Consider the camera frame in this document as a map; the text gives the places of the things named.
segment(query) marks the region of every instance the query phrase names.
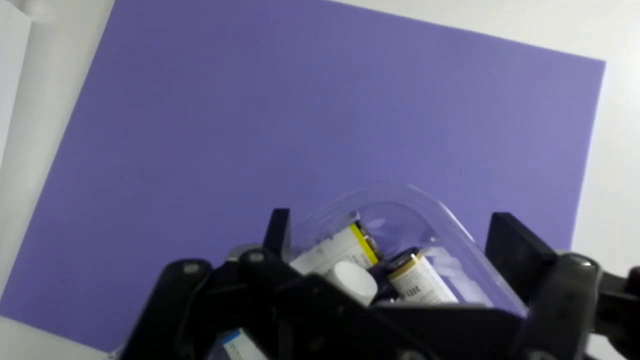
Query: transparent plastic tray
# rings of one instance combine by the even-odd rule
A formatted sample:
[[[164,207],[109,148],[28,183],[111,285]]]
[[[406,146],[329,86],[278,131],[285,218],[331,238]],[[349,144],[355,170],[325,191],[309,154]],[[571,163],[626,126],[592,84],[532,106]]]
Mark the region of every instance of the transparent plastic tray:
[[[358,218],[385,258],[421,248],[462,304],[485,304],[513,315],[527,307],[486,260],[479,244],[438,200],[417,186],[357,191],[293,226],[293,255],[316,246]]]

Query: metal screw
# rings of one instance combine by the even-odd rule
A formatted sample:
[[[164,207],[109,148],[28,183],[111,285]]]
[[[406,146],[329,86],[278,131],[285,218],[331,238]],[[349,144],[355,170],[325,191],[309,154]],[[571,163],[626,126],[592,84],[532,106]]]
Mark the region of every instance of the metal screw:
[[[186,263],[186,264],[182,264],[182,273],[185,274],[197,274],[197,273],[200,273],[200,264],[199,263]]]
[[[528,351],[527,360],[557,360],[557,357],[552,357],[545,351]]]
[[[398,355],[398,360],[425,360],[425,357],[421,353],[417,353],[417,351],[402,351]]]
[[[582,257],[573,257],[574,263],[579,263],[582,268],[595,268],[595,263]]]
[[[246,260],[249,263],[254,263],[254,264],[260,264],[260,263],[265,263],[265,253],[260,253],[260,251],[254,251],[254,253],[251,253],[249,257],[246,257]]]

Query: bottle cap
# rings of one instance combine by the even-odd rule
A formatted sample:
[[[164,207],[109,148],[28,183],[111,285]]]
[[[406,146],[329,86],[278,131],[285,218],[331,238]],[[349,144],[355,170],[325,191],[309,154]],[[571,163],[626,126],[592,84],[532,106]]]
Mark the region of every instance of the bottle cap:
[[[363,307],[368,307],[379,294],[379,285],[364,268],[351,260],[339,263],[329,274],[326,280],[352,296]]]

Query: purple paper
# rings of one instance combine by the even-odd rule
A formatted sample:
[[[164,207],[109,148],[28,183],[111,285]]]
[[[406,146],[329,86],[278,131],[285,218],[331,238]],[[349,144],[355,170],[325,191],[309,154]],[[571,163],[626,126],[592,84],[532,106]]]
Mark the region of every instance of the purple paper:
[[[0,311],[112,351],[171,260],[383,183],[568,248],[602,70],[326,2],[116,2]]]

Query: white table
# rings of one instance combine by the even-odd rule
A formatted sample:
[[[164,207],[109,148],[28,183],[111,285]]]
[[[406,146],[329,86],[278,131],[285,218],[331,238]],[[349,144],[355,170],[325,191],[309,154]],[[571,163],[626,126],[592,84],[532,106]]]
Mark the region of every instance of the white table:
[[[112,8],[112,0],[12,2],[35,19],[35,29],[0,175],[0,288]],[[607,61],[574,248],[619,274],[640,264],[640,2],[344,2]],[[0,349],[5,359],[20,360],[105,359],[7,319],[0,319]],[[602,359],[619,359],[604,342],[592,349]]]
[[[19,96],[32,19],[0,0],[0,168]]]

